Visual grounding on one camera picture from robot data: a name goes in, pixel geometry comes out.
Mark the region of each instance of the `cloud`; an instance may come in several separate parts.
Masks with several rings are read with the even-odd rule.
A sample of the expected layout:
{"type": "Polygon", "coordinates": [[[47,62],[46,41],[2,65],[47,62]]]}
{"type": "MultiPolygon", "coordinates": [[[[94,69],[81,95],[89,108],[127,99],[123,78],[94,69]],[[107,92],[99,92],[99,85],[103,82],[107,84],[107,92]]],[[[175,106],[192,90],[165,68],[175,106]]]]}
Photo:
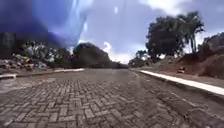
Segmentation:
{"type": "Polygon", "coordinates": [[[86,32],[88,30],[88,23],[84,23],[84,26],[83,26],[83,31],[86,32]]]}
{"type": "Polygon", "coordinates": [[[184,10],[181,8],[184,3],[191,0],[140,0],[140,3],[150,6],[153,10],[162,10],[169,15],[177,15],[184,10]]]}
{"type": "Polygon", "coordinates": [[[80,39],[80,40],[78,41],[78,44],[81,44],[81,43],[87,43],[87,42],[91,42],[91,43],[93,43],[94,41],[93,41],[93,40],[84,40],[84,39],[80,39]]]}
{"type": "Polygon", "coordinates": [[[120,61],[123,64],[127,64],[131,59],[131,56],[128,53],[115,53],[108,42],[104,42],[104,46],[105,48],[103,51],[107,52],[110,59],[113,61],[120,61]]]}
{"type": "Polygon", "coordinates": [[[114,7],[114,14],[117,14],[118,13],[118,7],[114,7]]]}

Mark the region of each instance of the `white curb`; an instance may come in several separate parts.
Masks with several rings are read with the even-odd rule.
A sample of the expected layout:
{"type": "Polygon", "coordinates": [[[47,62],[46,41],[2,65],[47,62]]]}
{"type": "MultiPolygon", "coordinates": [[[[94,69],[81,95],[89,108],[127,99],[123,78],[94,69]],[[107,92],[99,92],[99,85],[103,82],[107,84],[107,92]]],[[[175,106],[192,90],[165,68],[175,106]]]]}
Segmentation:
{"type": "Polygon", "coordinates": [[[180,83],[182,85],[195,87],[198,89],[206,90],[206,91],[224,96],[224,88],[221,88],[221,87],[204,84],[204,83],[199,83],[199,82],[195,82],[195,81],[191,81],[191,80],[185,80],[185,79],[177,78],[177,77],[173,77],[173,76],[167,76],[167,75],[163,75],[163,74],[153,73],[153,72],[144,71],[144,70],[140,70],[140,72],[144,73],[144,74],[152,75],[155,77],[159,77],[162,79],[166,79],[166,80],[169,80],[172,82],[180,83]]]}

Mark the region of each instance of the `street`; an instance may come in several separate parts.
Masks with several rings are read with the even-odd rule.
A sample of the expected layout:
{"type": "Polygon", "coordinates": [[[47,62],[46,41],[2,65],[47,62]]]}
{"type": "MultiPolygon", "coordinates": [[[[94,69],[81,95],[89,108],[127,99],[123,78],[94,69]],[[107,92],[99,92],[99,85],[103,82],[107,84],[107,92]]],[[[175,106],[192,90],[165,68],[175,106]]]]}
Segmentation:
{"type": "MultiPolygon", "coordinates": [[[[197,108],[174,100],[160,83],[136,72],[111,69],[5,80],[0,90],[0,127],[197,128],[207,125],[197,124],[205,118],[192,115],[198,112],[197,108]],[[178,102],[177,109],[172,106],[174,102],[178,102]],[[188,109],[193,112],[186,114],[190,118],[184,116],[188,109]]],[[[219,119],[209,117],[209,120],[216,128],[224,127],[219,119]]]]}

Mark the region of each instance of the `blue sky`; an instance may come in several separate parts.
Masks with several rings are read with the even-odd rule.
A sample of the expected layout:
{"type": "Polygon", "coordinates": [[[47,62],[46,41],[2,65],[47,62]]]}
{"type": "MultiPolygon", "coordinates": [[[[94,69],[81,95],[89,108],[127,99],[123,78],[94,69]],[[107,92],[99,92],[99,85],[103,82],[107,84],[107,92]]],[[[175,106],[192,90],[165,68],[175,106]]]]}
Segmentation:
{"type": "Polygon", "coordinates": [[[38,21],[66,46],[89,41],[112,60],[127,63],[145,49],[148,26],[156,17],[194,10],[206,30],[197,35],[197,43],[224,31],[223,0],[0,0],[0,30],[22,32],[29,24],[32,31],[36,24],[30,22],[38,21]]]}
{"type": "Polygon", "coordinates": [[[88,27],[83,30],[80,42],[94,42],[112,60],[127,63],[137,50],[145,49],[149,23],[156,17],[194,10],[201,13],[206,30],[197,35],[197,43],[223,31],[222,0],[94,0],[85,23],[88,27]]]}

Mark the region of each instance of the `sky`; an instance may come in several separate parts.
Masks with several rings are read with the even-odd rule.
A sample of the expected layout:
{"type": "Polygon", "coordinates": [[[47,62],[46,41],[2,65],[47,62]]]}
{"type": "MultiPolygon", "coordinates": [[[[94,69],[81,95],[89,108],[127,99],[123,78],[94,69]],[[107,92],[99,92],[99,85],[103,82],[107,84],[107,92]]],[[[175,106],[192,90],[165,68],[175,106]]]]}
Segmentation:
{"type": "Polygon", "coordinates": [[[198,44],[224,31],[223,0],[0,0],[0,31],[43,28],[39,33],[47,30],[64,40],[64,46],[91,42],[112,60],[128,63],[145,49],[148,26],[156,17],[195,10],[206,30],[197,35],[198,44]]]}
{"type": "Polygon", "coordinates": [[[204,37],[224,31],[223,0],[94,0],[80,42],[93,42],[112,60],[128,63],[137,50],[145,49],[148,26],[156,17],[195,10],[206,30],[197,35],[198,44],[204,37]]]}

